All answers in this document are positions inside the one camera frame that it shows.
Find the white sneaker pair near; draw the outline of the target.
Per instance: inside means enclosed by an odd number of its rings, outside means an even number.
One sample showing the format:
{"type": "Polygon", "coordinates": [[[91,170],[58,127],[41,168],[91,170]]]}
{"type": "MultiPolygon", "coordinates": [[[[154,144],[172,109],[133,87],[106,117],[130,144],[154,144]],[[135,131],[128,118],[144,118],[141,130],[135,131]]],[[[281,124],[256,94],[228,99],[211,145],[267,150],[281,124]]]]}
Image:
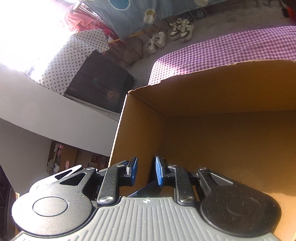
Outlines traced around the white sneaker pair near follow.
{"type": "Polygon", "coordinates": [[[149,54],[154,54],[157,49],[161,49],[166,45],[166,33],[165,32],[158,32],[157,34],[153,35],[151,39],[147,41],[145,47],[149,54]]]}

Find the purple checkered tablecloth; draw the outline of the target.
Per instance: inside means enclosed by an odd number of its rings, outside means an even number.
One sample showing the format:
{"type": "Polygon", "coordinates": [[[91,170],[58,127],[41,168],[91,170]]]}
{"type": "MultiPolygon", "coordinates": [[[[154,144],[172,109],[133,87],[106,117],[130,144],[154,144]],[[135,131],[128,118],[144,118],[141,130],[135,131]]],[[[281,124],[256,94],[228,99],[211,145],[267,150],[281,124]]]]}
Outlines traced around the purple checkered tablecloth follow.
{"type": "Polygon", "coordinates": [[[295,60],[295,26],[272,27],[220,36],[160,57],[149,85],[173,76],[191,74],[247,61],[295,60]]]}

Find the dark cabinet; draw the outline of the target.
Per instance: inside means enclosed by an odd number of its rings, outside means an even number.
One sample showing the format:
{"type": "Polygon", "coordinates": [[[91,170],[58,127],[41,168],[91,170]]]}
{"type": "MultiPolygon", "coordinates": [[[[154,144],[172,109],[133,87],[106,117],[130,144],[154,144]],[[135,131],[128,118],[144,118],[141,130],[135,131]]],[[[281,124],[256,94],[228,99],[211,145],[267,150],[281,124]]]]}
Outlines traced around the dark cabinet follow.
{"type": "Polygon", "coordinates": [[[97,50],[86,58],[65,94],[120,113],[134,77],[97,50]]]}

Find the white green sneaker pair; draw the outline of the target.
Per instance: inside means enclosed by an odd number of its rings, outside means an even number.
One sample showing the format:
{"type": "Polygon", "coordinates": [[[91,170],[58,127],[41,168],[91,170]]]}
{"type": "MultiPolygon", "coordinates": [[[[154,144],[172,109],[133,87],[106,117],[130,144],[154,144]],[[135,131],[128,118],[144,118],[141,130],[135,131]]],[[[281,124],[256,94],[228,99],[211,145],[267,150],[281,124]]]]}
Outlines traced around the white green sneaker pair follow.
{"type": "Polygon", "coordinates": [[[192,39],[194,25],[188,19],[178,18],[175,22],[170,23],[172,40],[180,39],[182,42],[187,42],[192,39]]]}

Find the brown cardboard box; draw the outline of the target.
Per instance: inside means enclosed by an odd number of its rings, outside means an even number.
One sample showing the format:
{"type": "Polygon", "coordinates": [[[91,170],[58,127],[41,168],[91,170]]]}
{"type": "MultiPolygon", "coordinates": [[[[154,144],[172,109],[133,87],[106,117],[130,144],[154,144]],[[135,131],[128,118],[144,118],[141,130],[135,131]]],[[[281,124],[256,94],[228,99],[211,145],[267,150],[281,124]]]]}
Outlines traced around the brown cardboard box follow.
{"type": "Polygon", "coordinates": [[[272,196],[275,235],[295,240],[295,62],[236,63],[130,91],[110,162],[133,156],[135,185],[121,195],[148,184],[155,156],[206,167],[272,196]]]}

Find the pink hanging garment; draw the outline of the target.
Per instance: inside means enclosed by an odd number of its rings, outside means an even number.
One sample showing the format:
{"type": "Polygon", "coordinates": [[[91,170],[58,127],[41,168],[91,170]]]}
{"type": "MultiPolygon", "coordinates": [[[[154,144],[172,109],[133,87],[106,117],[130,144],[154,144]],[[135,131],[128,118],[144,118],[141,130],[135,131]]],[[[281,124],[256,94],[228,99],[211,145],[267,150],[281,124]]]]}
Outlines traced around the pink hanging garment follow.
{"type": "Polygon", "coordinates": [[[112,40],[118,39],[118,35],[106,24],[88,15],[81,9],[73,10],[73,5],[69,6],[65,15],[65,22],[72,32],[82,32],[88,30],[102,29],[112,40]]]}

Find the polka dot cloth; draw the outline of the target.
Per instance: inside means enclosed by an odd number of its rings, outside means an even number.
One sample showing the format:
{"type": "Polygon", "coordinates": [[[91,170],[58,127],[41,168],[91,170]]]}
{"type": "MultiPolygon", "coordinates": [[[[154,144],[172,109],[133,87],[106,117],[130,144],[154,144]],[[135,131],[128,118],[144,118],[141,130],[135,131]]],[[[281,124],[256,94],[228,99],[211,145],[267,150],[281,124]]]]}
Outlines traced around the polka dot cloth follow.
{"type": "Polygon", "coordinates": [[[48,53],[45,60],[35,65],[30,78],[37,84],[64,95],[92,52],[104,53],[109,49],[107,36],[101,29],[74,33],[63,46],[48,53]]]}

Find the blue patterned blanket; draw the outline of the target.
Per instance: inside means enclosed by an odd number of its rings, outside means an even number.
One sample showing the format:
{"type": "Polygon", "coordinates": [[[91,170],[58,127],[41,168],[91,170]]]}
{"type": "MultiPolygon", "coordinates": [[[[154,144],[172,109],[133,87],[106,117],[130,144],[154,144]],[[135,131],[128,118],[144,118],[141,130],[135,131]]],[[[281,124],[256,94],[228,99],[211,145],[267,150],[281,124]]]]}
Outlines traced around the blue patterned blanket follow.
{"type": "Polygon", "coordinates": [[[120,37],[129,35],[155,21],[176,16],[222,1],[85,1],[120,37]]]}

